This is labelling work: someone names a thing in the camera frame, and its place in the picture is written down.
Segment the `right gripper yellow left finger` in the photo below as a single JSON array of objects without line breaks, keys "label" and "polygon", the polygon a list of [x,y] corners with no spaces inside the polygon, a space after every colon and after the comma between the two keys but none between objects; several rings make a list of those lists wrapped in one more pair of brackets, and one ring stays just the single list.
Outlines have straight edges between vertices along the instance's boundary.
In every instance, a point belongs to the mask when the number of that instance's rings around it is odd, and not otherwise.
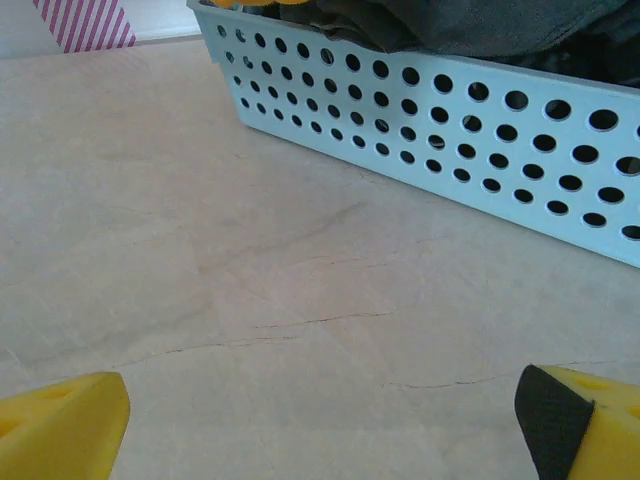
[{"label": "right gripper yellow left finger", "polygon": [[107,479],[129,417],[129,395],[117,372],[3,398],[1,477]]}]

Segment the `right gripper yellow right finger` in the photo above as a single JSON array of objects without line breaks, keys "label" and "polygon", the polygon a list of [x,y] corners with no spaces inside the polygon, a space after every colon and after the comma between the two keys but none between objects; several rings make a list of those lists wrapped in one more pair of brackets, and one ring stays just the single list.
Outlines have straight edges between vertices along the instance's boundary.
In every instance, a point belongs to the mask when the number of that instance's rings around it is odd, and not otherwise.
[{"label": "right gripper yellow right finger", "polygon": [[637,385],[529,365],[514,410],[540,479],[639,477]]}]

